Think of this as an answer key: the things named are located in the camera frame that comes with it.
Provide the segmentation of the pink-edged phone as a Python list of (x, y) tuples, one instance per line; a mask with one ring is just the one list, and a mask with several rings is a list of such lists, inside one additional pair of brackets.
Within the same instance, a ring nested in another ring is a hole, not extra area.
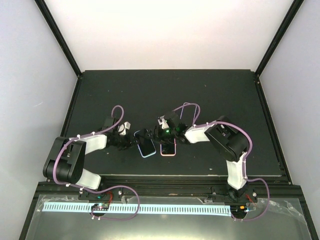
[(161, 144), (160, 151), (162, 156), (174, 156), (176, 154), (176, 144), (175, 143)]

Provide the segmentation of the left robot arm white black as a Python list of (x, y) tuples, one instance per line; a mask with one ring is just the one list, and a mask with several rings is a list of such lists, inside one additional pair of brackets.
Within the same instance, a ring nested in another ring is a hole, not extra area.
[(73, 138), (57, 137), (43, 166), (43, 176), (55, 183), (87, 188), (95, 199), (103, 199), (108, 188), (101, 183), (100, 175), (84, 168), (85, 156), (110, 146), (126, 150), (136, 145), (130, 128), (128, 121), (120, 123), (117, 118), (107, 117), (101, 131)]

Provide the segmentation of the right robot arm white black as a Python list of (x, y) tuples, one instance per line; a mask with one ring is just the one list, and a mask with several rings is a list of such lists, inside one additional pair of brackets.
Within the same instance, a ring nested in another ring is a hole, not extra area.
[(228, 198), (232, 202), (238, 202), (246, 195), (246, 160), (252, 151), (253, 142), (227, 116), (222, 115), (212, 122), (197, 125), (184, 123), (171, 111), (159, 117), (154, 128), (143, 129), (138, 138), (140, 143), (151, 140), (162, 146), (172, 145), (174, 142), (186, 145), (210, 142), (226, 161)]

